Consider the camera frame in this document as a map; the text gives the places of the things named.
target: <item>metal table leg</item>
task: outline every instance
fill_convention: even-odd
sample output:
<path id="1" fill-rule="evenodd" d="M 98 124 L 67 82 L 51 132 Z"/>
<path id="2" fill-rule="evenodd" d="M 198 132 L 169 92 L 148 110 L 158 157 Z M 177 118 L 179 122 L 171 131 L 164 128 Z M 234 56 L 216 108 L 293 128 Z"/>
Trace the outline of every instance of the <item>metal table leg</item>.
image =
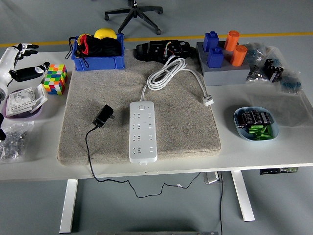
<path id="1" fill-rule="evenodd" d="M 60 225 L 60 232 L 63 233 L 71 233 L 72 231 L 72 222 L 74 215 L 74 207 L 76 200 L 76 192 L 77 192 L 77 180 L 67 180 L 67 190 L 65 192 L 65 199 L 63 205 L 62 219 Z"/>
<path id="2" fill-rule="evenodd" d="M 236 188 L 241 213 L 243 214 L 244 222 L 255 221 L 254 214 L 253 214 L 252 207 L 251 207 L 250 200 L 249 200 L 249 196 L 246 191 L 244 178 L 243 178 L 241 171 L 233 170 L 231 171 L 231 175 L 233 177 L 233 181 L 234 181 L 234 185 Z"/>

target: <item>power strip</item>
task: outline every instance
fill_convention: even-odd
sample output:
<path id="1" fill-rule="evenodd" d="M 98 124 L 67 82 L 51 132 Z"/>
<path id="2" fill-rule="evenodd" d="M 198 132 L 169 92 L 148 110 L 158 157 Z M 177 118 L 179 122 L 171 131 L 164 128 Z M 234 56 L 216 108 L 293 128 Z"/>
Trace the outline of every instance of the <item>power strip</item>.
<path id="1" fill-rule="evenodd" d="M 144 165 L 157 160 L 155 106 L 151 101 L 130 104 L 129 159 Z"/>

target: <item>beige mat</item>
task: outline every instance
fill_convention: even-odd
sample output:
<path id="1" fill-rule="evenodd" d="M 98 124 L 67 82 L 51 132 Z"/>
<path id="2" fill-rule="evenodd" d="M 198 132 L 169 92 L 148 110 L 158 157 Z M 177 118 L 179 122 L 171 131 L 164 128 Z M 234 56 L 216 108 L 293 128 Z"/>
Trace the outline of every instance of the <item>beige mat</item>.
<path id="1" fill-rule="evenodd" d="M 197 58 L 187 58 L 187 68 L 202 78 Z M 88 135 L 93 163 L 129 162 L 129 104 L 140 101 L 148 76 L 162 68 L 158 62 L 138 61 L 125 51 L 123 70 L 77 72 L 71 77 L 58 148 L 63 165 L 88 163 L 86 133 L 108 104 L 114 120 Z M 192 73 L 179 72 L 160 91 L 147 88 L 145 100 L 155 104 L 158 161 L 218 155 L 221 150 L 212 110 L 202 102 L 203 92 Z"/>

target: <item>white robotic hand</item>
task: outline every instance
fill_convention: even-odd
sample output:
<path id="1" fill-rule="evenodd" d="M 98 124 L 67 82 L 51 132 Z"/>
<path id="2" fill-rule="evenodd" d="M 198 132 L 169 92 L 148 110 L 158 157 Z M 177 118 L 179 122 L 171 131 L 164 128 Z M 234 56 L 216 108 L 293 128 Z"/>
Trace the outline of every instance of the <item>white robotic hand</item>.
<path id="1" fill-rule="evenodd" d="M 34 79 L 43 75 L 49 68 L 50 63 L 45 62 L 36 67 L 25 68 L 15 71 L 15 65 L 18 60 L 23 59 L 25 56 L 37 54 L 39 46 L 34 44 L 20 43 L 15 46 L 8 47 L 0 59 L 0 102 L 3 101 L 8 95 L 7 86 L 12 79 L 18 82 Z"/>

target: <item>rubik's cube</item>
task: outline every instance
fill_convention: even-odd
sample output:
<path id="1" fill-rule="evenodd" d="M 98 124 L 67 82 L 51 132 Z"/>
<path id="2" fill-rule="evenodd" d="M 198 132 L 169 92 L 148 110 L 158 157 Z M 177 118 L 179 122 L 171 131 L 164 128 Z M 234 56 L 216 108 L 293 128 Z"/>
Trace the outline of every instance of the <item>rubik's cube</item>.
<path id="1" fill-rule="evenodd" d="M 48 94 L 63 94 L 66 81 L 67 69 L 65 65 L 51 64 L 43 82 Z"/>

